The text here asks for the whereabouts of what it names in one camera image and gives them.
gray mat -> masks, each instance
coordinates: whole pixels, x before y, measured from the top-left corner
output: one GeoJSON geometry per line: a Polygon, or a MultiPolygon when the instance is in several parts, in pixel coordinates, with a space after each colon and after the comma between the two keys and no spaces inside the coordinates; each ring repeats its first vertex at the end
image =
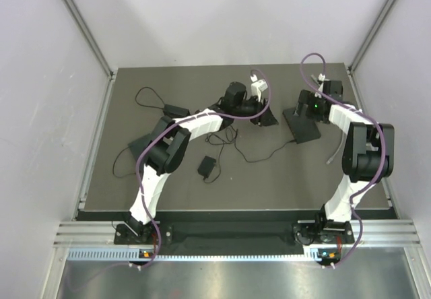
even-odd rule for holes
{"type": "MultiPolygon", "coordinates": [[[[250,160],[264,158],[275,148],[291,140],[292,134],[281,114],[296,105],[301,89],[306,88],[298,65],[259,65],[272,85],[271,109],[279,121],[272,127],[257,127],[249,121],[236,121],[237,145],[250,160]]],[[[88,191],[86,210],[128,210],[137,195],[135,176],[115,178],[112,163],[127,144],[147,133],[162,116],[162,111],[143,108],[134,102],[139,88],[153,87],[166,103],[190,108],[191,112],[213,104],[231,81],[250,85],[250,66],[162,67],[119,69],[114,84],[102,139],[88,191]]],[[[307,65],[309,74],[319,74],[321,65],[307,65]]],[[[343,64],[327,66],[327,77],[343,81],[345,100],[354,101],[354,93],[343,64]]],[[[160,105],[149,90],[139,101],[160,105]]],[[[301,145],[288,144],[270,160],[246,163],[227,145],[221,157],[222,173],[207,185],[197,174],[205,155],[216,158],[220,146],[208,145],[204,137],[192,141],[180,168],[165,184],[158,209],[161,210],[229,210],[229,209],[318,209],[334,194],[341,171],[340,152],[326,165],[336,150],[341,131],[334,125],[318,124],[319,140],[301,145]]],[[[116,172],[134,170],[133,157],[126,151],[119,158],[116,172]]],[[[361,208],[388,208],[381,185],[364,196],[361,208]]]]}

white panel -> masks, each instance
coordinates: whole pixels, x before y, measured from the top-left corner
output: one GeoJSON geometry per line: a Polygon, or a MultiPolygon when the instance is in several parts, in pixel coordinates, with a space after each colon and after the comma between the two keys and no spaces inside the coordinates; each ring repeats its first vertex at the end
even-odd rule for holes
{"type": "Polygon", "coordinates": [[[385,0],[75,0],[115,67],[350,63],[385,0]]]}
{"type": "Polygon", "coordinates": [[[0,0],[2,298],[36,298],[106,76],[61,0],[0,0]]]}
{"type": "Polygon", "coordinates": [[[395,126],[391,182],[431,261],[431,0],[399,0],[357,71],[370,113],[395,126]]]}

purple cable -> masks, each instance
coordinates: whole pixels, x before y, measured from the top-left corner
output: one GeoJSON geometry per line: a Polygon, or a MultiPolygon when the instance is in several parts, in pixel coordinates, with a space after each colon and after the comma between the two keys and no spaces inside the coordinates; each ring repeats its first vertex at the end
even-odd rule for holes
{"type": "MultiPolygon", "coordinates": [[[[157,237],[158,237],[158,245],[156,247],[156,251],[154,252],[154,254],[150,257],[150,260],[145,264],[142,265],[141,267],[149,267],[151,264],[154,263],[155,258],[157,257],[160,247],[162,246],[162,235],[160,233],[160,229],[157,226],[156,221],[154,220],[154,218],[151,216],[150,211],[147,208],[147,205],[145,204],[145,199],[143,198],[143,185],[142,185],[142,177],[141,177],[141,173],[139,172],[139,167],[141,166],[142,160],[145,157],[145,155],[151,150],[151,148],[153,146],[155,146],[155,144],[157,144],[157,142],[159,142],[167,133],[169,133],[171,130],[173,130],[175,127],[179,126],[180,124],[183,124],[185,122],[189,122],[189,121],[194,121],[195,119],[204,117],[204,116],[220,116],[220,117],[226,117],[228,119],[240,119],[240,120],[249,120],[249,119],[255,119],[257,117],[260,117],[264,112],[267,111],[267,109],[269,108],[269,104],[271,103],[271,85],[269,84],[269,81],[266,77],[266,75],[260,71],[259,69],[252,69],[251,70],[251,74],[253,74],[254,72],[257,72],[261,77],[263,77],[263,79],[267,82],[268,85],[268,102],[265,105],[265,107],[263,107],[263,109],[258,112],[256,115],[253,116],[246,116],[246,117],[239,117],[239,116],[233,116],[233,115],[229,115],[229,114],[220,114],[218,112],[209,112],[209,113],[205,113],[205,114],[199,114],[196,115],[195,117],[191,117],[188,119],[182,119],[181,121],[177,121],[174,124],[172,124],[171,126],[169,126],[167,129],[165,129],[159,136],[157,136],[154,141],[152,141],[147,147],[146,149],[141,153],[141,155],[138,157],[137,161],[136,161],[136,167],[135,167],[135,172],[136,172],[136,177],[139,183],[139,191],[142,194],[142,205],[143,208],[145,210],[145,213],[147,214],[148,218],[151,220],[151,223],[153,224],[154,228],[156,229],[156,233],[157,233],[157,237]]],[[[118,266],[125,266],[125,265],[129,265],[128,263],[125,262],[120,262],[120,263],[113,263],[112,265],[109,265],[107,267],[105,267],[104,269],[101,269],[99,272],[97,272],[95,275],[93,275],[88,281],[85,282],[84,285],[78,287],[78,288],[72,288],[71,286],[71,281],[70,281],[70,274],[67,275],[66,278],[66,282],[67,282],[67,287],[69,288],[69,290],[73,293],[79,292],[82,289],[84,289],[85,287],[88,286],[88,284],[93,281],[94,279],[96,279],[99,275],[102,275],[103,273],[105,273],[106,271],[108,271],[109,269],[112,269],[113,267],[118,267],[118,266]]]]}
{"type": "MultiPolygon", "coordinates": [[[[311,83],[307,76],[304,73],[304,62],[305,60],[307,60],[309,57],[316,55],[319,58],[322,59],[323,62],[323,75],[325,74],[325,70],[326,70],[326,61],[325,58],[323,58],[322,55],[320,55],[319,53],[309,53],[307,54],[302,60],[301,60],[301,64],[300,64],[300,72],[301,72],[301,76],[303,78],[303,80],[306,82],[307,85],[310,86],[310,88],[312,90],[314,90],[315,92],[319,93],[320,95],[322,95],[324,98],[328,99],[330,102],[339,105],[345,109],[348,109],[350,111],[353,110],[353,108],[350,108],[349,106],[340,103],[339,101],[333,99],[332,97],[320,92],[313,83],[311,83]]],[[[351,249],[349,250],[349,252],[346,253],[346,255],[341,258],[341,260],[335,264],[335,265],[339,265],[342,262],[344,262],[350,255],[352,255],[352,253],[355,251],[356,247],[358,247],[361,238],[362,238],[362,233],[364,231],[364,225],[362,223],[361,217],[359,217],[359,215],[356,213],[355,209],[354,209],[354,203],[353,200],[355,197],[357,197],[358,195],[361,195],[362,193],[365,193],[374,183],[376,183],[377,179],[379,178],[380,174],[383,171],[383,167],[385,165],[385,158],[386,158],[386,141],[385,141],[385,136],[383,135],[383,131],[380,127],[380,125],[376,122],[376,120],[374,120],[372,117],[365,115],[362,112],[357,112],[356,114],[358,114],[359,116],[361,116],[363,119],[367,119],[369,120],[377,129],[378,134],[380,136],[380,143],[381,143],[381,154],[380,154],[380,164],[378,165],[378,169],[376,171],[376,174],[372,177],[371,181],[361,190],[357,191],[356,193],[354,193],[353,195],[350,196],[349,198],[349,202],[352,208],[352,215],[359,221],[359,235],[355,241],[355,243],[353,244],[353,246],[351,247],[351,249]]]]}

purple hose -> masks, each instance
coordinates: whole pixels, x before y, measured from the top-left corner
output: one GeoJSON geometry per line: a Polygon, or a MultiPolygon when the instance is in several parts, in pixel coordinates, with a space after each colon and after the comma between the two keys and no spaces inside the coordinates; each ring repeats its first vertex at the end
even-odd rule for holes
{"type": "MultiPolygon", "coordinates": [[[[352,108],[350,108],[349,106],[340,103],[339,101],[333,99],[332,97],[320,92],[315,85],[310,82],[307,78],[307,76],[304,73],[304,62],[305,60],[307,60],[309,57],[316,55],[319,58],[322,59],[323,62],[323,74],[325,74],[325,68],[326,68],[326,61],[323,58],[322,55],[318,54],[318,53],[309,53],[307,54],[302,60],[301,60],[301,64],[300,64],[300,72],[301,72],[301,76],[304,79],[304,81],[306,82],[307,85],[310,86],[310,88],[312,90],[314,90],[315,92],[318,92],[320,95],[322,95],[324,98],[328,99],[330,102],[339,105],[345,109],[351,110],[352,108]]],[[[352,255],[353,251],[356,249],[356,247],[358,247],[361,238],[362,238],[362,233],[364,231],[364,225],[362,223],[361,218],[359,217],[359,215],[355,212],[354,206],[353,206],[353,200],[355,197],[357,197],[358,195],[361,195],[362,193],[365,193],[374,183],[376,183],[377,179],[379,178],[380,174],[383,171],[383,166],[385,165],[385,158],[386,158],[386,141],[385,141],[385,136],[383,135],[383,131],[380,127],[380,125],[370,116],[363,114],[362,112],[357,112],[356,114],[358,114],[359,116],[361,116],[363,119],[367,119],[369,120],[377,129],[378,134],[380,136],[380,143],[381,143],[381,155],[380,155],[380,164],[378,165],[378,169],[376,171],[376,174],[372,177],[371,181],[361,190],[359,190],[358,192],[354,193],[353,195],[350,196],[349,201],[350,201],[350,205],[352,207],[352,215],[359,221],[359,235],[355,241],[355,243],[353,244],[353,246],[351,247],[351,249],[349,250],[349,252],[346,253],[346,255],[341,258],[341,260],[336,264],[339,265],[341,264],[341,262],[345,261],[350,255],[352,255]]]]}
{"type": "MultiPolygon", "coordinates": [[[[164,130],[159,136],[157,136],[154,141],[152,141],[147,147],[146,149],[141,153],[141,155],[138,157],[137,161],[136,161],[136,167],[135,167],[135,172],[136,172],[136,177],[138,179],[138,183],[139,183],[139,191],[141,191],[142,194],[142,205],[143,208],[147,214],[147,216],[150,218],[151,223],[153,224],[154,228],[156,229],[156,233],[157,233],[157,237],[158,237],[158,245],[156,247],[156,251],[155,253],[150,257],[150,260],[145,264],[142,265],[141,267],[149,267],[151,264],[153,264],[154,259],[156,258],[156,256],[159,253],[160,247],[162,246],[162,235],[160,234],[160,229],[157,226],[156,221],[154,220],[154,218],[151,216],[150,211],[147,208],[147,205],[145,204],[145,199],[143,198],[143,185],[142,185],[142,177],[141,177],[141,173],[139,172],[139,167],[141,166],[142,160],[145,157],[145,155],[151,150],[151,148],[153,146],[155,146],[155,144],[157,144],[157,142],[159,142],[167,133],[169,133],[171,130],[173,130],[175,127],[179,126],[180,124],[183,124],[185,122],[189,122],[189,121],[193,121],[195,119],[198,119],[200,117],[204,117],[204,116],[220,116],[220,117],[226,117],[229,119],[240,119],[240,120],[248,120],[248,119],[255,119],[257,117],[260,117],[264,112],[267,111],[267,109],[269,108],[269,104],[271,103],[271,85],[269,84],[269,81],[267,79],[267,77],[265,76],[265,74],[258,70],[258,69],[252,69],[251,70],[251,74],[253,74],[254,72],[257,72],[261,77],[263,77],[263,79],[267,82],[268,85],[268,102],[265,105],[265,107],[263,107],[263,110],[261,110],[260,112],[258,112],[256,115],[253,116],[247,116],[247,117],[239,117],[239,116],[233,116],[233,115],[228,115],[228,114],[219,114],[217,112],[209,112],[207,114],[200,114],[197,115],[196,117],[191,117],[188,119],[182,119],[181,121],[177,121],[175,122],[173,125],[169,126],[166,130],[164,130]]],[[[126,266],[129,265],[128,263],[125,262],[119,262],[119,263],[113,263],[112,265],[109,265],[107,267],[105,267],[104,269],[101,269],[99,272],[97,272],[95,275],[93,275],[88,281],[85,282],[85,284],[83,284],[82,286],[78,287],[78,288],[72,288],[71,286],[71,280],[70,280],[70,274],[67,275],[66,277],[66,283],[67,283],[67,287],[69,288],[69,290],[73,293],[79,292],[81,290],[83,290],[85,287],[88,286],[88,284],[93,281],[94,279],[96,279],[99,275],[102,275],[103,273],[105,273],[106,271],[108,271],[109,269],[112,269],[113,267],[118,267],[118,266],[126,266]]]]}

